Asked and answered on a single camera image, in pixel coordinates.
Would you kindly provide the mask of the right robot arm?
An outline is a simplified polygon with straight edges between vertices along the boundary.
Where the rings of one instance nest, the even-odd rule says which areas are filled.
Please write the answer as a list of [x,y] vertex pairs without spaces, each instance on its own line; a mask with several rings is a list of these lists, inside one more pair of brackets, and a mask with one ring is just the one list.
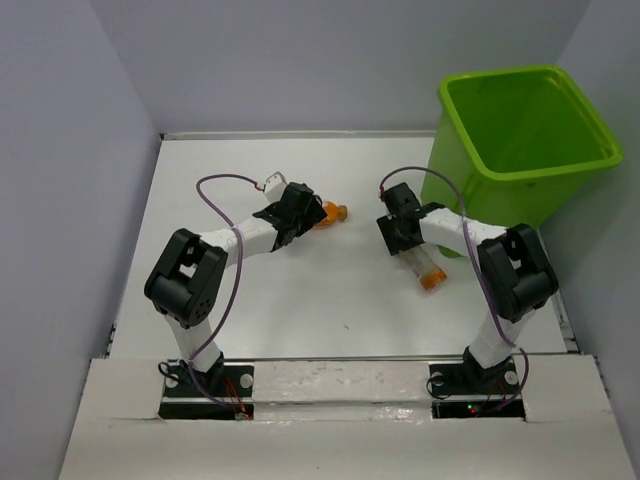
[[380,198],[387,213],[377,225],[392,256],[426,243],[465,253],[487,301],[487,316],[462,361],[430,374],[431,395],[488,394],[510,370],[526,323],[558,290],[537,232],[523,223],[507,228],[472,220],[464,204],[458,213],[437,202],[421,204],[405,182],[382,189]]

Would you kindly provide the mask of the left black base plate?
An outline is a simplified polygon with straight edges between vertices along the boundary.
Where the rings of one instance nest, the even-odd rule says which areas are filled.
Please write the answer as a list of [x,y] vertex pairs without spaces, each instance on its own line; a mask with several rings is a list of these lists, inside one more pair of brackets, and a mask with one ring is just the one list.
[[254,418],[254,371],[249,363],[228,363],[213,386],[194,384],[182,361],[162,361],[164,384],[158,416],[164,420],[250,421]]

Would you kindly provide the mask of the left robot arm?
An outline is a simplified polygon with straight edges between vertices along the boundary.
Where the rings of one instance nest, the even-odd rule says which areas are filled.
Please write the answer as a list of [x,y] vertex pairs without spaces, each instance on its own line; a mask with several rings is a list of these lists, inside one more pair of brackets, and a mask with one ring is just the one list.
[[[196,234],[186,228],[169,238],[144,285],[144,295],[169,324],[181,359],[183,379],[209,399],[223,378],[224,354],[215,337],[226,322],[241,279],[243,261],[275,252],[326,218],[318,195],[304,183],[272,175],[260,188],[269,204],[239,224]],[[216,328],[214,308],[225,270],[236,268],[232,293]]]

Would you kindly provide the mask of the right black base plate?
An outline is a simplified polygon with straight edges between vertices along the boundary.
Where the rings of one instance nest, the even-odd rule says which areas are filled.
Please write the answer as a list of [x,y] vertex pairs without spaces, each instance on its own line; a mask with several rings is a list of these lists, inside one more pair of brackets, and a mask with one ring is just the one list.
[[432,399],[431,413],[435,420],[526,417],[512,359],[479,382],[465,376],[465,365],[461,362],[430,364],[425,387]]

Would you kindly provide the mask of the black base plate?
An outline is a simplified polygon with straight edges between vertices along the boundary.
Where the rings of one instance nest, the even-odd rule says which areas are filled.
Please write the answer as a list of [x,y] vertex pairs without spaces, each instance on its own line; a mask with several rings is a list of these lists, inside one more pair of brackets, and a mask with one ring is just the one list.
[[512,359],[479,382],[465,376],[465,365],[461,362],[430,364],[425,387],[432,399],[431,413],[435,420],[526,417]]
[[228,363],[213,386],[194,384],[182,361],[162,361],[164,384],[158,416],[164,420],[250,421],[254,418],[254,371],[249,363]]

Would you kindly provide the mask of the green plastic bin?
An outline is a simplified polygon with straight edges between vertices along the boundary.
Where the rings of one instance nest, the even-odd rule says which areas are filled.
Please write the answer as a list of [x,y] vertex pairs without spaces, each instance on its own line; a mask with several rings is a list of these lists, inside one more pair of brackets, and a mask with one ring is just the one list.
[[455,74],[420,198],[493,225],[541,226],[623,148],[563,69],[534,65]]

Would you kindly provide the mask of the long orange drink bottle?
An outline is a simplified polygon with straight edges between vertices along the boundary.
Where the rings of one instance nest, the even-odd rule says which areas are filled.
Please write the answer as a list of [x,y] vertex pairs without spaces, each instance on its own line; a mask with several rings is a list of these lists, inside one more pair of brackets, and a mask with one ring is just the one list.
[[402,251],[399,257],[417,278],[424,291],[431,291],[447,280],[446,273],[431,259],[422,246]]

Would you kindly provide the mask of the short orange juice bottle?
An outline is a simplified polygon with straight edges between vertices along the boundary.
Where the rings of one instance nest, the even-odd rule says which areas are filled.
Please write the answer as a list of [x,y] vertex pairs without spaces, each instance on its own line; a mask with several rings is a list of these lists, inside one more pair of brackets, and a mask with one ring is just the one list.
[[345,222],[349,216],[348,208],[346,205],[336,204],[331,201],[324,201],[322,203],[322,207],[326,216],[320,222],[314,225],[314,229],[326,228],[336,223]]

